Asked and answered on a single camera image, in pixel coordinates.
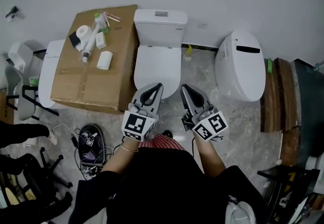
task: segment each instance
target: toilet lid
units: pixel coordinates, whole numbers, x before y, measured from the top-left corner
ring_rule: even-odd
[[[49,43],[39,77],[38,98],[45,108],[52,107],[55,102],[50,99],[55,71],[60,59],[65,40]]]
[[[244,46],[260,49],[259,53],[249,53],[236,48],[243,45],[238,45],[240,43],[236,43],[235,40],[232,40],[231,44],[232,54],[228,56],[235,85],[247,100],[259,100],[265,88],[265,65],[261,47],[257,40],[253,45],[247,43]]]
[[[137,52],[134,82],[137,89],[162,83],[162,99],[178,89],[181,77],[181,49],[140,46]]]

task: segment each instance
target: toilet paper roll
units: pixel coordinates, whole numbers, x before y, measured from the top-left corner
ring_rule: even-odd
[[[98,63],[97,63],[97,68],[102,69],[102,70],[108,70],[110,66],[110,62],[112,59],[112,53],[109,51],[103,51],[100,54]]]
[[[92,34],[92,30],[86,26],[83,25],[79,27],[76,31],[76,36],[83,42],[83,43],[88,43],[90,37]]]

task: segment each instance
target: flush button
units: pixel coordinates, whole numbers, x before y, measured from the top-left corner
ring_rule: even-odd
[[[156,11],[155,15],[158,16],[158,17],[167,17],[168,12],[167,11]]]

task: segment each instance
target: white bottle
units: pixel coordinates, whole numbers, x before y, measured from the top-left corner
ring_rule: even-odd
[[[87,63],[89,56],[91,55],[91,52],[95,46],[96,42],[96,34],[99,32],[99,25],[97,24],[95,29],[92,31],[91,37],[89,39],[89,42],[87,43],[85,49],[82,52],[82,62]]]
[[[109,28],[107,26],[104,16],[101,13],[95,13],[95,22],[99,25],[102,32],[108,32]]]

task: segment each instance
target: green object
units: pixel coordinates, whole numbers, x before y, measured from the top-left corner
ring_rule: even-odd
[[[272,73],[272,60],[270,58],[267,60],[267,71]]]
[[[101,30],[104,33],[107,33],[110,30],[110,28],[108,26],[105,27],[105,29]]]
[[[37,87],[39,84],[39,80],[37,78],[30,78],[29,79],[29,85],[33,87]]]

